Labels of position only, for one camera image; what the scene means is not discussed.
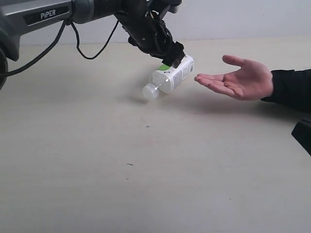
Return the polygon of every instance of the white bottle cap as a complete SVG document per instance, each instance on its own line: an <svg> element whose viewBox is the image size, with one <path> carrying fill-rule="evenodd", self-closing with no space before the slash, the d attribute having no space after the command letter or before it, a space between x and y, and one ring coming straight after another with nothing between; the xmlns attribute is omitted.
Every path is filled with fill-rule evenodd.
<svg viewBox="0 0 311 233"><path fill-rule="evenodd" d="M150 83L143 88L142 93L148 100L155 100L159 96L159 89Z"/></svg>

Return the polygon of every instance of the black cable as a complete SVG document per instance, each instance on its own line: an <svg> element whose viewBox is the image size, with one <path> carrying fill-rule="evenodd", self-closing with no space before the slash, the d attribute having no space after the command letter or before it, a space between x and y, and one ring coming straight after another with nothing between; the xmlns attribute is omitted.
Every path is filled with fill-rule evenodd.
<svg viewBox="0 0 311 233"><path fill-rule="evenodd" d="M97 58L104 51L104 49L107 47L107 45L109 44L113 34L115 33L115 30L117 29L118 24L119 24L119 21L117 21L117 23L116 23L115 27L113 28L113 30L112 30L112 32L111 32L107 42L105 43L104 47L95 56L87 57L87 56L84 55L84 53L80 49L80 36L79 36L79 32L78 32L76 26L73 24L73 22L71 22L71 26L72 26L72 28L73 28L73 30L74 30L74 32L76 34L76 38L77 38L77 46L76 47L77 47L78 52L81 54L81 56L83 56L87 60L94 60L95 58Z"/></svg>
<svg viewBox="0 0 311 233"><path fill-rule="evenodd" d="M61 26L61 28L59 29L59 32L55 38L55 40L50 44L50 46L48 46L41 54L39 54L36 58L34 58L32 61L30 61L29 63L27 63L26 65L24 65L23 67L10 71L10 72L6 72L6 73L2 73L0 74L0 78L4 78L4 77L9 77L9 76L13 76L16 74L19 74L25 70L27 70L28 68L30 68L31 66L33 66L34 64L36 64L38 61L40 61L45 55L47 55L54 47L55 45L58 43L60 37L63 34L63 31L66 27L66 25L68 24L68 22L66 20L63 21L63 24Z"/></svg>

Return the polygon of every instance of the white wall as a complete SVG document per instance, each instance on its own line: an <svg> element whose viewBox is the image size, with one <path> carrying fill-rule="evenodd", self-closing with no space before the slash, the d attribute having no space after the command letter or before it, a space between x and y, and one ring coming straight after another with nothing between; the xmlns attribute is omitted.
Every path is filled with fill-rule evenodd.
<svg viewBox="0 0 311 233"><path fill-rule="evenodd" d="M306 35L311 34L310 9L310 0L184 0L179 13L169 14L165 19L178 40ZM108 17L80 25L82 43L104 42L115 21L114 17ZM25 35L21 42L24 45L48 44L59 26ZM127 37L119 27L112 41L126 42ZM75 43L69 28L61 43Z"/></svg>

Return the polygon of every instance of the black sleeve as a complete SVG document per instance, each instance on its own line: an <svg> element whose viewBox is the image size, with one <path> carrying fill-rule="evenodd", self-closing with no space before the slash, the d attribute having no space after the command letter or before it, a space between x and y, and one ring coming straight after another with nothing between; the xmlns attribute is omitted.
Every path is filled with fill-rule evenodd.
<svg viewBox="0 0 311 233"><path fill-rule="evenodd" d="M299 111L311 112L311 69L274 70L273 94L262 101L282 104Z"/></svg>

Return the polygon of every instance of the human hand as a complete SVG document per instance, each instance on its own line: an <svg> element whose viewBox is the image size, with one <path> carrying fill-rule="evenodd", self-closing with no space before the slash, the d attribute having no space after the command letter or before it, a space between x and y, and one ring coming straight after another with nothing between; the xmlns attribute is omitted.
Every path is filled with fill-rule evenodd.
<svg viewBox="0 0 311 233"><path fill-rule="evenodd" d="M223 56L223 61L241 68L228 74L198 74L195 80L216 93L237 100L260 100L272 95L272 73L265 65L229 55Z"/></svg>

